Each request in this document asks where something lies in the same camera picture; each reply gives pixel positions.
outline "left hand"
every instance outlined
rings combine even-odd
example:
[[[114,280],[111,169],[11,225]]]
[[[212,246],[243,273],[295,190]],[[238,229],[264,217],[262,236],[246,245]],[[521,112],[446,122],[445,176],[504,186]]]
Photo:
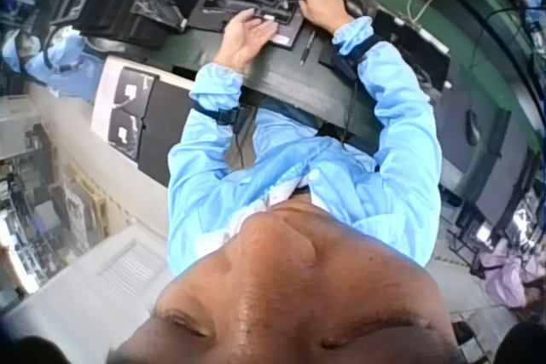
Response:
[[[236,72],[245,72],[248,63],[258,55],[279,29],[272,20],[251,19],[254,9],[240,12],[225,27],[224,40],[214,62]]]

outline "sleeve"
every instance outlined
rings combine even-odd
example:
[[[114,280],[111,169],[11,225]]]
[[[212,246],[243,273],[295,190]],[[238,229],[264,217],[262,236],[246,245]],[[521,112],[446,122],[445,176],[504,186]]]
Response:
[[[334,36],[347,55],[373,33],[363,17],[341,27]],[[438,235],[439,178],[442,153],[429,98],[398,50],[376,44],[358,67],[358,76],[377,101],[375,116],[384,125],[375,160],[380,166],[378,188],[384,193],[381,211],[404,217],[404,253],[424,265]]]
[[[206,110],[230,110],[239,105],[242,81],[241,74],[208,64],[197,74],[189,95]],[[183,248],[183,243],[176,242],[188,235],[181,232],[188,212],[228,175],[225,154],[232,136],[230,126],[218,125],[214,119],[191,110],[180,143],[169,152],[168,247],[171,257],[174,257],[173,247]]]

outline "black strap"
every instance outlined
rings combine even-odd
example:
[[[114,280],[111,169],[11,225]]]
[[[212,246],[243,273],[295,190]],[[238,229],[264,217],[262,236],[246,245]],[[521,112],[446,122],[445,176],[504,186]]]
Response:
[[[372,34],[369,38],[364,40],[362,43],[360,43],[358,46],[355,46],[355,48],[347,55],[346,60],[352,67],[358,67],[360,63],[363,62],[363,60],[366,58],[366,53],[369,52],[369,50],[374,47],[379,42],[384,42],[385,39],[382,38],[379,34]]]
[[[240,111],[239,107],[232,108],[231,110],[218,110],[218,111],[206,110],[197,101],[194,101],[193,107],[195,111],[199,111],[201,114],[204,114],[207,117],[215,120],[218,123],[218,125],[235,125],[235,123],[237,122],[237,117],[239,117],[239,111]]]
[[[332,59],[334,70],[349,83],[358,81],[358,65],[366,58],[366,53],[377,43],[385,41],[378,34],[372,34],[352,50],[347,56],[340,55],[339,51]]]

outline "hand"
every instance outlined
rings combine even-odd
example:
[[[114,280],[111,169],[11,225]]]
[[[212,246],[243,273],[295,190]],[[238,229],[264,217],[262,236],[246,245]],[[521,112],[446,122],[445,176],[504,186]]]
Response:
[[[332,34],[354,20],[343,0],[299,0],[299,6],[307,20]]]
[[[245,72],[248,63],[276,35],[278,23],[251,19],[253,16],[254,9],[245,10],[225,27],[224,40],[214,58],[215,63],[236,72]]]

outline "right hand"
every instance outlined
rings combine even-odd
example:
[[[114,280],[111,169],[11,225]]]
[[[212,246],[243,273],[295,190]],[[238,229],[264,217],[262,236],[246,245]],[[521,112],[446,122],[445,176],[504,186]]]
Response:
[[[331,34],[354,20],[343,0],[299,0],[299,6],[307,20]]]

